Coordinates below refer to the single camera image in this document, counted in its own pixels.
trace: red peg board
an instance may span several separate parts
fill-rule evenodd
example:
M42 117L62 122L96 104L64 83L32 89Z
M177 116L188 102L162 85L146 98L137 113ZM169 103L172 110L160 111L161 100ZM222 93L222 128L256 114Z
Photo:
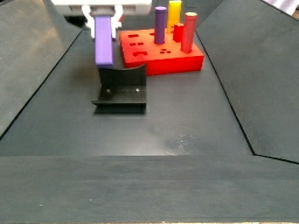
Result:
M146 64L146 75L172 74L201 70L204 55L193 44L190 52L181 51L181 43L173 41L170 33L164 34L164 44L154 44L154 30L121 31L120 44L125 67Z

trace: yellow peg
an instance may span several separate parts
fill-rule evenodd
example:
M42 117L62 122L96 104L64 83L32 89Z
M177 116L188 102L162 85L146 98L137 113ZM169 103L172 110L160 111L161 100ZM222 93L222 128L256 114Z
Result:
M168 3L166 33L170 33L173 26L180 23L182 1L174 0Z

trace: black holder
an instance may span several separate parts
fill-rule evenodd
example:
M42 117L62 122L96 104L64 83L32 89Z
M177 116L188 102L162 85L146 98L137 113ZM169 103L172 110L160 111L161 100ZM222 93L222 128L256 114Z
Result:
M145 111L145 64L128 69L98 69L98 98L92 103L98 112Z

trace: red peg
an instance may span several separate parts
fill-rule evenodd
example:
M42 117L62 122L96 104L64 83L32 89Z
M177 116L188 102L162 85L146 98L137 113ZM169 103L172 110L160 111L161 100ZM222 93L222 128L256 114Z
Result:
M172 40L178 43L182 42L182 24L176 24L172 29Z
M192 51L192 38L196 29L198 15L194 12L184 13L184 24L181 33L181 51L189 53Z

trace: dark gray surface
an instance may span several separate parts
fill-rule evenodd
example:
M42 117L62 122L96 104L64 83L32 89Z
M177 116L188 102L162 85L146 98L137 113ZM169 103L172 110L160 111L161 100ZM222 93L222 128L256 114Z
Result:
M208 15L212 13L212 11L217 8L218 4L222 0L185 0L184 3L184 11L194 11L200 15L198 23L201 24L204 19L208 17Z
M50 1L0 5L0 136L41 85L80 30Z
M120 67L120 55L116 61ZM84 31L4 136L0 155L249 155L206 59L200 72L146 77L141 115L96 114L97 96L93 43Z
M261 157L0 157L0 170L1 223L299 221L299 166Z
M299 166L249 154L209 61L148 77L145 115L96 115L92 45L82 32L0 142L0 222L297 222Z
M299 162L297 21L225 0L198 34L254 153Z

